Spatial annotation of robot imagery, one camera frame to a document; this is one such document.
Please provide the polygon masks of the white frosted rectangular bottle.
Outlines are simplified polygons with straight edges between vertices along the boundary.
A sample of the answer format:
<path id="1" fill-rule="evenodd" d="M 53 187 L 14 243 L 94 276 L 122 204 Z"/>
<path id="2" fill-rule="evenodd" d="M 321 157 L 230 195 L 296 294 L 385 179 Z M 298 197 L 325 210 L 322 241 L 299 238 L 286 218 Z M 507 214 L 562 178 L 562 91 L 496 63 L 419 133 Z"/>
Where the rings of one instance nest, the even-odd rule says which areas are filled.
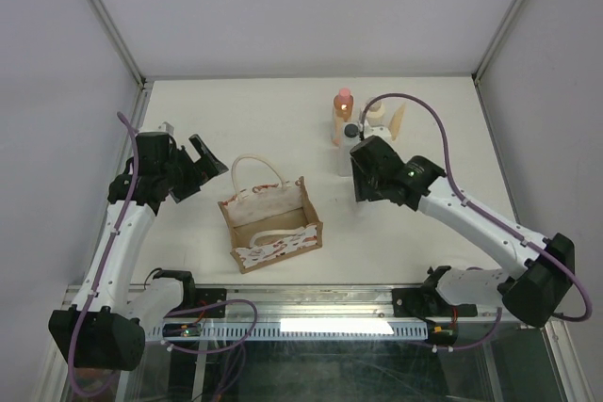
<path id="1" fill-rule="evenodd" d="M 349 177 L 352 175 L 350 151 L 359 142 L 358 125 L 353 122 L 344 123 L 340 132 L 336 154 L 337 174 L 339 176 Z"/>

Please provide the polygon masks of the tan cone shaped tube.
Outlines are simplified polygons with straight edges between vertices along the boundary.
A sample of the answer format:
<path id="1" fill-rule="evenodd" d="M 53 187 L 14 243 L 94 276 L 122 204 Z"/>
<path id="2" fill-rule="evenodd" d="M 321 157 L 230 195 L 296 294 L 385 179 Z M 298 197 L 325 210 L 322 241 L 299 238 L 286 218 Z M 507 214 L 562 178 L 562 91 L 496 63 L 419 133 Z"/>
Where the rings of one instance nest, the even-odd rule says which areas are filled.
<path id="1" fill-rule="evenodd" d="M 399 136 L 399 130 L 406 110 L 406 104 L 402 104 L 392 115 L 388 125 L 391 140 L 395 142 Z"/>

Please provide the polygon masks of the cream bottle with round cap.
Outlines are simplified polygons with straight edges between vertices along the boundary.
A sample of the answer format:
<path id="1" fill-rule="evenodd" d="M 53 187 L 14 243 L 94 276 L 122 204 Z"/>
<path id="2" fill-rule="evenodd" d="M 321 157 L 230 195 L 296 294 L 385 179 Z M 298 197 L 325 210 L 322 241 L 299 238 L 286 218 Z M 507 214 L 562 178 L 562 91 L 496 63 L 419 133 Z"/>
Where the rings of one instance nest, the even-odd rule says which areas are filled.
<path id="1" fill-rule="evenodd" d="M 364 125 L 368 125 L 371 128 L 384 126 L 385 106 L 382 101 L 369 105 L 372 101 L 373 99 L 369 98 L 360 108 L 359 120 L 361 122 L 361 119 L 364 119 Z M 368 112 L 363 117 L 366 107 L 368 107 Z"/>

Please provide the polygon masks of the orange bottle with pink cap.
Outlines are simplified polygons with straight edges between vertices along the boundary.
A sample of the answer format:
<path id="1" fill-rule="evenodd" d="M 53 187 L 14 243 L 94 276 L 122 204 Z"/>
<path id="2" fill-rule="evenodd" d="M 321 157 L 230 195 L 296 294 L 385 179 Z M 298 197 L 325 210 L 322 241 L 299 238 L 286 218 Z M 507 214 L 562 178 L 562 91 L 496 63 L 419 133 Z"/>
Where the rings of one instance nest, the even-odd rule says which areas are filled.
<path id="1" fill-rule="evenodd" d="M 339 145 L 344 124 L 350 120 L 353 110 L 353 96 L 349 88 L 341 88 L 334 96 L 331 139 Z"/>

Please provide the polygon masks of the burlap cat print canvas bag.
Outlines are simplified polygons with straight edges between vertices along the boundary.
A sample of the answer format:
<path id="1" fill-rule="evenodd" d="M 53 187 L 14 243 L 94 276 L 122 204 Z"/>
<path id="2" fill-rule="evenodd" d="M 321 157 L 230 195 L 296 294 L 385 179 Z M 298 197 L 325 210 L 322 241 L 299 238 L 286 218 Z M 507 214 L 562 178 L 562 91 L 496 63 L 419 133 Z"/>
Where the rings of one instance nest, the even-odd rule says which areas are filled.
<path id="1" fill-rule="evenodd" d="M 276 184 L 244 188 L 238 165 L 255 160 L 278 178 Z M 305 178 L 288 180 L 267 158 L 242 154 L 232 164 L 234 194 L 218 207 L 227 226 L 238 270 L 248 274 L 323 246 L 323 222 L 309 198 Z"/>

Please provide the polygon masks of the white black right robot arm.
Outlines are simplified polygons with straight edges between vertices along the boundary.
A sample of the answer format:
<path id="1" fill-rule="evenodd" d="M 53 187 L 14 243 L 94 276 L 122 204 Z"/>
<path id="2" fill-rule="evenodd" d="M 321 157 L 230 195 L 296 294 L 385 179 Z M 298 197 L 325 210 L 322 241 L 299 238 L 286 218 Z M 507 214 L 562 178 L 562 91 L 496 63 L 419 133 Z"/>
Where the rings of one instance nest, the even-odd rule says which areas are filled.
<path id="1" fill-rule="evenodd" d="M 464 304 L 504 308 L 535 328 L 553 316 L 572 285 L 570 239 L 560 233 L 548 239 L 455 193 L 442 168 L 419 155 L 403 161 L 380 137 L 355 145 L 350 164 L 357 201 L 387 200 L 432 217 L 497 263 L 495 269 L 429 269 L 421 285 L 426 311 L 443 314 Z"/>

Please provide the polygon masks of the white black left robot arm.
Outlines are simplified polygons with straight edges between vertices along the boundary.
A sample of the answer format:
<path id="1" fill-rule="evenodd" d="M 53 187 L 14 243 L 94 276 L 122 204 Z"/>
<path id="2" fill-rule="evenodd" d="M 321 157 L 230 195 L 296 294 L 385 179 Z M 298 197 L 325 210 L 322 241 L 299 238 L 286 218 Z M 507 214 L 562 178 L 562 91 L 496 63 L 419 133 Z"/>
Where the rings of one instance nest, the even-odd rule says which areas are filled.
<path id="1" fill-rule="evenodd" d="M 198 159 L 166 131 L 138 133 L 135 155 L 110 184 L 106 223 L 89 272 L 71 306 L 53 311 L 48 323 L 71 367 L 132 371 L 147 334 L 164 317 L 196 308 L 195 281 L 186 270 L 161 270 L 141 295 L 128 298 L 142 243 L 161 203 L 183 201 L 228 170 L 199 136 L 189 141 Z"/>

